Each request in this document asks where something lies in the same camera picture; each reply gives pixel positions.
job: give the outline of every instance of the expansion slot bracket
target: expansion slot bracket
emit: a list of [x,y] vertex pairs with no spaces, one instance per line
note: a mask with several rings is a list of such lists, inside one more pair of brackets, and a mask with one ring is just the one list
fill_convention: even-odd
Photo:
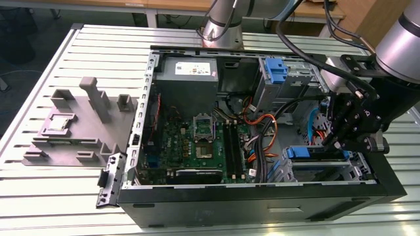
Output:
[[123,182],[127,155],[116,153],[109,156],[107,168],[100,171],[97,186],[101,187],[97,195],[96,208],[120,207],[117,198]]

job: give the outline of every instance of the metal work surface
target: metal work surface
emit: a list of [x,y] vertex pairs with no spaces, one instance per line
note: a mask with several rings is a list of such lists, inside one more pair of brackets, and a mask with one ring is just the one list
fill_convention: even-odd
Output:
[[[332,39],[291,36],[308,53],[363,52]],[[371,206],[335,222],[140,229],[120,208],[95,209],[100,168],[24,166],[23,154],[52,107],[56,89],[79,88],[81,76],[97,78],[108,96],[137,97],[151,45],[200,47],[192,30],[84,26],[72,29],[0,141],[0,235],[411,235],[420,232],[420,127],[404,114],[385,133],[389,164],[408,196]],[[247,50],[288,51],[275,35],[244,33]]]

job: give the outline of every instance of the green circuit board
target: green circuit board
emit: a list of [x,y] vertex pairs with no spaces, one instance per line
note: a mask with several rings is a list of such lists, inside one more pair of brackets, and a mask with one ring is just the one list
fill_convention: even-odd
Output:
[[[213,131],[215,139],[212,142],[208,142],[207,140],[195,142],[192,121],[169,121],[164,124],[161,153],[156,158],[156,168],[149,169],[149,175],[155,184],[164,184],[164,178],[161,178],[161,176],[165,175],[165,169],[171,168],[217,169],[223,170],[224,173],[223,183],[247,182],[247,179],[232,179],[227,176],[221,123],[213,124]],[[247,125],[239,124],[237,132],[240,136],[247,135],[249,132]]]

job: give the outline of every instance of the blue connector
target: blue connector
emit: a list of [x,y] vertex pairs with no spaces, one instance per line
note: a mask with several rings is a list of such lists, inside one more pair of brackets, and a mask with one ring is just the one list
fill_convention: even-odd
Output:
[[349,151],[343,151],[344,160],[347,161],[349,159]]

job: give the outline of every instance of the motherboard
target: motherboard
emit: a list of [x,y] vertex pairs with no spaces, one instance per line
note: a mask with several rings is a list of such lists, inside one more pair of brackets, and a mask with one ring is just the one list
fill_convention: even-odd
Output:
[[[240,151],[249,130],[245,124],[211,123],[204,120],[167,121],[163,127],[161,152],[147,155],[147,170],[140,170],[148,184],[168,184],[168,176],[176,170],[219,170],[221,183],[247,183],[245,159]],[[197,135],[212,138],[197,139]]]

